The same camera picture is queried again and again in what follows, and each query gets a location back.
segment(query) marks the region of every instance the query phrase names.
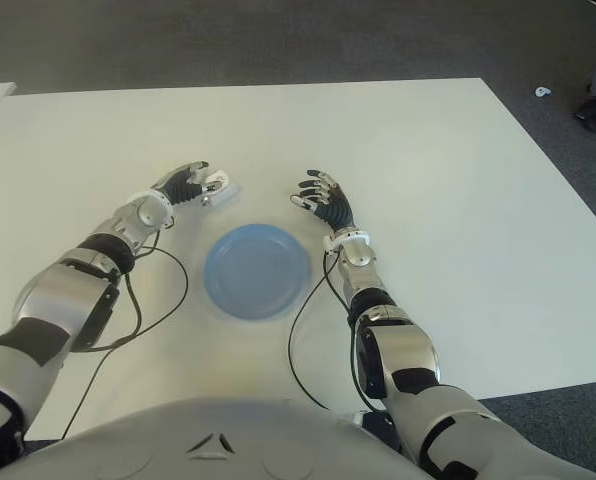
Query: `black joint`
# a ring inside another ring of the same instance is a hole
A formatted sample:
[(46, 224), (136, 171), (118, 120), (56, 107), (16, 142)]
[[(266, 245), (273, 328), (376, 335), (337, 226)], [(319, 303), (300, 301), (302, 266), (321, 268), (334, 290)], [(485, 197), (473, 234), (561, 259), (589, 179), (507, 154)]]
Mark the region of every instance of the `black joint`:
[(442, 432), (447, 430), (449, 427), (454, 425), (456, 421), (452, 417), (447, 417), (438, 422), (434, 428), (427, 434), (425, 440), (422, 442), (420, 447), (420, 468), (431, 475), (434, 478), (445, 478), (443, 472), (438, 468), (431, 458), (429, 458), (429, 449), (431, 445), (436, 441)]
[(108, 256), (120, 270), (122, 275), (133, 270), (136, 259), (129, 245), (120, 238), (108, 233), (90, 235), (78, 248), (87, 248)]
[(349, 316), (347, 322), (351, 328), (355, 328), (356, 321), (365, 311), (377, 305), (396, 305), (396, 302), (387, 292), (380, 288), (366, 288), (358, 292), (351, 299), (349, 305)]
[(476, 480), (478, 472), (462, 462), (453, 461), (442, 471), (442, 479), (447, 480)]
[(62, 264), (67, 267), (73, 267), (76, 270), (78, 270), (79, 272), (86, 273), (87, 275), (91, 275), (91, 276), (97, 277), (97, 278), (107, 279), (114, 285), (118, 285), (118, 282), (120, 281), (120, 272), (118, 272), (117, 270), (111, 270), (110, 272), (103, 272), (99, 268), (96, 268), (89, 263), (84, 263), (84, 262), (81, 262), (80, 260), (74, 260), (74, 259), (67, 259), (67, 260), (63, 261)]
[(428, 368), (405, 368), (391, 374), (399, 392), (418, 395), (439, 385), (436, 374)]
[(380, 439), (389, 448), (400, 451), (401, 444), (396, 427), (387, 412), (367, 412), (362, 416), (362, 428)]
[(113, 306), (119, 294), (120, 291), (114, 285), (109, 285), (105, 289), (102, 297), (100, 297), (94, 306), (80, 333), (71, 345), (72, 352), (85, 350), (98, 341), (113, 313)]
[(60, 353), (69, 334), (53, 323), (23, 318), (4, 335), (0, 345), (29, 355), (41, 367)]
[(385, 398), (387, 389), (382, 371), (380, 349), (371, 329), (365, 328), (358, 331), (356, 349), (358, 382), (362, 390), (369, 398)]

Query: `robot finger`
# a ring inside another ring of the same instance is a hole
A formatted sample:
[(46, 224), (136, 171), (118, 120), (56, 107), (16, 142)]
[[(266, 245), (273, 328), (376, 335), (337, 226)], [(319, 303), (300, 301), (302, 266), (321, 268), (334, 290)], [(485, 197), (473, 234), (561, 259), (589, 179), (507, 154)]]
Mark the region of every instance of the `robot finger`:
[(294, 205), (297, 205), (300, 208), (304, 208), (305, 210), (309, 210), (311, 212), (315, 211), (319, 205), (317, 202), (314, 202), (313, 200), (310, 200), (308, 198), (302, 198), (298, 195), (292, 195), (291, 197), (289, 197), (289, 199), (291, 200), (291, 203), (293, 203)]
[(320, 181), (320, 180), (305, 180), (304, 182), (300, 182), (298, 184), (300, 188), (307, 188), (307, 187), (319, 187), (323, 190), (329, 189), (329, 185)]
[(319, 204), (322, 204), (322, 205), (329, 205), (329, 200), (328, 199), (322, 198), (322, 197), (317, 196), (317, 195), (309, 195), (309, 196), (302, 197), (302, 198), (304, 198), (306, 200), (313, 200), (314, 202), (319, 203)]
[(217, 190), (220, 190), (221, 187), (222, 187), (222, 182), (219, 180), (214, 180), (213, 182), (203, 183), (202, 184), (202, 192), (203, 193), (215, 192)]
[(205, 176), (205, 172), (202, 172), (201, 170), (204, 170), (208, 166), (209, 163), (207, 162), (193, 162), (185, 165), (185, 167), (189, 169), (189, 182), (193, 181), (199, 183)]
[(323, 199), (329, 198), (329, 192), (327, 190), (322, 190), (321, 188), (307, 188), (302, 190), (298, 195), (301, 197), (320, 197)]
[(321, 172), (320, 170), (307, 170), (307, 175), (310, 175), (312, 177), (318, 177), (320, 180), (322, 180), (323, 184), (325, 184), (329, 188), (336, 187), (338, 185), (338, 183), (333, 178), (331, 178), (325, 172)]

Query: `floor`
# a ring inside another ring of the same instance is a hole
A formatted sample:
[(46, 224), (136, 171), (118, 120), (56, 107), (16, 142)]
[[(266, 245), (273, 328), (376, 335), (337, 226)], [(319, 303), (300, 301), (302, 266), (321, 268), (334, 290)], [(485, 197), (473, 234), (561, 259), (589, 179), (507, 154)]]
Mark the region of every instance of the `floor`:
[[(596, 135), (571, 116), (595, 62), (585, 0), (0, 0), (19, 94), (482, 77), (596, 215)], [(486, 403), (596, 471), (596, 384)]]

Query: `black cable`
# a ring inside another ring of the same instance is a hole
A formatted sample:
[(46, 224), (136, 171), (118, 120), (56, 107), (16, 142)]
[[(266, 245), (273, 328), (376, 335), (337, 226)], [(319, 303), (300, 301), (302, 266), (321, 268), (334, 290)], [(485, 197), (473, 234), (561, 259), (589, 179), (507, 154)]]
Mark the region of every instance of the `black cable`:
[[(340, 253), (336, 257), (336, 262), (338, 262), (338, 259), (339, 258), (340, 258)], [(347, 314), (349, 314), (349, 307), (347, 306), (347, 304), (345, 303), (345, 301), (343, 300), (343, 298), (338, 293), (338, 290), (336, 290), (334, 288), (333, 284), (331, 283), (331, 280), (329, 279), (329, 274), (331, 273), (331, 270), (332, 269), (333, 269), (333, 265), (332, 265), (332, 268), (329, 271), (327, 271), (327, 254), (325, 253), (325, 256), (322, 258), (322, 274), (324, 275), (325, 280), (327, 281), (327, 285), (329, 285), (329, 288), (331, 290), (331, 293), (333, 293), (336, 296), (336, 298), (338, 299), (338, 301), (342, 305), (342, 308), (344, 308), (345, 309), (345, 312), (347, 312)]]
[[(331, 283), (331, 280), (329, 279), (329, 274), (331, 273), (331, 269), (329, 271), (327, 271), (326, 257), (322, 259), (322, 271), (323, 271), (325, 280), (327, 281), (327, 285), (329, 285), (329, 288), (331, 289), (331, 293), (334, 294), (334, 296), (338, 299), (338, 301), (340, 302), (342, 307), (345, 309), (347, 314), (349, 314), (349, 307), (347, 306), (347, 304), (343, 300), (342, 296), (338, 293), (336, 288)], [(362, 391), (362, 388), (360, 388), (360, 383), (358, 382), (358, 375), (356, 373), (356, 363), (355, 363), (355, 355), (354, 355), (355, 346), (356, 346), (356, 330), (352, 327), (352, 329), (351, 329), (351, 345), (349, 347), (349, 364), (351, 367), (351, 378), (354, 381), (354, 387), (356, 387), (356, 392), (358, 392), (358, 396), (363, 401), (363, 403), (367, 406), (367, 408), (369, 408), (369, 410), (371, 410), (372, 412), (379, 412), (380, 410), (378, 410), (376, 407), (374, 407), (369, 402), (369, 400), (367, 400), (367, 397), (365, 396), (364, 392)]]
[(298, 310), (298, 313), (294, 317), (294, 321), (291, 324), (291, 330), (289, 330), (289, 339), (287, 340), (287, 359), (289, 360), (289, 368), (291, 368), (291, 374), (293, 375), (294, 380), (296, 380), (296, 383), (302, 389), (302, 391), (305, 393), (305, 395), (307, 395), (311, 399), (311, 401), (314, 402), (319, 407), (322, 407), (325, 410), (329, 410), (325, 405), (323, 405), (318, 400), (316, 400), (316, 398), (311, 393), (309, 393), (309, 390), (307, 390), (307, 388), (302, 384), (302, 382), (298, 378), (296, 369), (294, 368), (294, 361), (293, 361), (293, 356), (291, 353), (291, 343), (292, 343), (292, 339), (294, 336), (294, 330), (296, 329), (296, 323), (298, 322), (298, 319), (300, 318), (300, 314), (302, 314), (302, 311), (305, 309), (305, 307), (309, 303), (309, 300), (311, 300), (311, 297), (314, 296), (314, 293), (316, 293), (316, 291), (318, 290), (320, 285), (322, 285), (322, 282), (325, 281), (325, 279), (327, 278), (327, 274), (330, 273), (334, 269), (334, 267), (336, 266), (336, 263), (338, 263), (338, 257), (336, 257), (336, 260), (329, 268), (329, 271), (327, 271), (327, 269), (326, 269), (326, 266), (327, 266), (327, 253), (326, 252), (323, 256), (322, 261), (323, 261), (323, 266), (325, 267), (325, 275), (323, 275), (322, 278), (318, 281), (318, 283), (316, 283), (314, 288), (311, 289), (311, 292), (309, 292), (309, 295), (307, 295), (307, 298), (305, 298), (305, 301), (302, 302), (300, 310)]
[[(158, 241), (160, 240), (160, 230), (156, 232), (156, 237), (154, 238), (154, 243), (151, 247), (143, 247), (148, 248), (149, 251), (145, 253), (141, 253), (140, 255), (136, 255), (135, 260), (139, 260), (141, 258), (145, 258), (156, 251), (156, 247), (158, 246)], [(136, 311), (136, 325), (134, 326), (133, 331), (129, 335), (125, 335), (117, 340), (114, 340), (111, 344), (105, 345), (103, 347), (90, 347), (84, 350), (81, 350), (82, 353), (94, 353), (94, 352), (106, 352), (108, 350), (113, 350), (114, 348), (118, 348), (121, 345), (124, 345), (127, 342), (130, 342), (134, 338), (136, 338), (138, 332), (140, 331), (140, 327), (142, 327), (142, 310), (140, 309), (140, 304), (138, 303), (138, 299), (136, 298), (136, 294), (134, 293), (134, 287), (131, 284), (131, 277), (129, 273), (125, 274), (125, 287), (127, 288), (127, 293), (129, 294), (129, 298), (131, 299), (131, 303), (134, 306), (134, 310)]]
[[(89, 390), (91, 390), (92, 385), (94, 384), (94, 381), (96, 380), (96, 376), (98, 375), (98, 372), (100, 372), (100, 369), (102, 368), (103, 364), (105, 363), (105, 360), (107, 360), (107, 358), (109, 358), (109, 356), (116, 351), (118, 348), (122, 347), (123, 345), (126, 345), (132, 341), (134, 341), (136, 338), (144, 335), (145, 333), (149, 332), (151, 329), (155, 328), (156, 326), (160, 325), (162, 322), (164, 322), (167, 318), (169, 318), (171, 315), (173, 315), (173, 313), (178, 310), (178, 308), (182, 305), (182, 303), (185, 301), (185, 298), (187, 298), (187, 293), (189, 292), (189, 275), (187, 274), (187, 269), (185, 269), (184, 265), (182, 264), (182, 262), (180, 260), (178, 260), (178, 258), (176, 258), (173, 254), (169, 253), (166, 250), (163, 250), (161, 248), (156, 247), (156, 242), (154, 242), (154, 245), (151, 247), (150, 251), (142, 254), (142, 256), (137, 256), (136, 258), (139, 257), (144, 257), (146, 255), (149, 255), (151, 253), (153, 253), (154, 251), (157, 252), (161, 252), (165, 255), (167, 255), (169, 258), (171, 258), (172, 260), (174, 260), (178, 266), (180, 267), (184, 277), (185, 277), (185, 289), (184, 292), (182, 294), (182, 296), (180, 297), (180, 300), (178, 301), (178, 303), (176, 303), (176, 305), (169, 310), (165, 315), (163, 315), (162, 317), (160, 317), (160, 319), (158, 319), (156, 322), (154, 322), (153, 324), (151, 324), (150, 326), (148, 326), (147, 328), (145, 328), (142, 332), (137, 332), (131, 339), (127, 340), (124, 343), (121, 343), (117, 346), (113, 346), (114, 344), (112, 343), (111, 345), (108, 345), (108, 352), (100, 359), (100, 362), (98, 362), (98, 366), (96, 367), (96, 369), (94, 370), (93, 375), (91, 376), (91, 379), (89, 380), (89, 384), (87, 385), (87, 388), (85, 389), (85, 392), (83, 393), (82, 397), (80, 398), (80, 401), (78, 402), (78, 406), (76, 407), (76, 410), (74, 411), (73, 415), (71, 416), (71, 419), (69, 420), (69, 423), (67, 424), (67, 427), (65, 428), (65, 431), (63, 432), (62, 436), (60, 437), (60, 440), (64, 440), (65, 437), (67, 436), (67, 433), (69, 433), (69, 429), (71, 428), (71, 425), (74, 423), (74, 420), (76, 420), (76, 417), (78, 416), (78, 412), (80, 412), (80, 409), (82, 407), (82, 405), (85, 403), (85, 399), (87, 398), (87, 395), (89, 394)], [(134, 303), (134, 307), (137, 307), (136, 310), (136, 314), (138, 315), (138, 312), (140, 310), (140, 306), (138, 305), (138, 302), (136, 301)]]

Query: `robot forearm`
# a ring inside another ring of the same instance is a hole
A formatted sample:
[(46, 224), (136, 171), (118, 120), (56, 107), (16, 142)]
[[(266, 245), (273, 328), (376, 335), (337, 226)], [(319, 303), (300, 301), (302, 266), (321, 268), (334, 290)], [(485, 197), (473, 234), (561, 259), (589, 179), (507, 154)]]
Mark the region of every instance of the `robot forearm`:
[(189, 183), (206, 166), (185, 165), (135, 195), (25, 286), (12, 328), (0, 335), (0, 463), (20, 454), (22, 435), (67, 354), (98, 340), (118, 298), (121, 277), (132, 270), (147, 238), (173, 223), (172, 206), (216, 187)]
[(359, 381), (387, 408), (404, 454), (436, 478), (596, 479), (529, 443), (463, 390), (439, 384), (431, 340), (387, 293), (367, 234), (353, 230), (336, 232), (332, 243), (348, 238), (340, 244), (339, 270), (356, 330)]

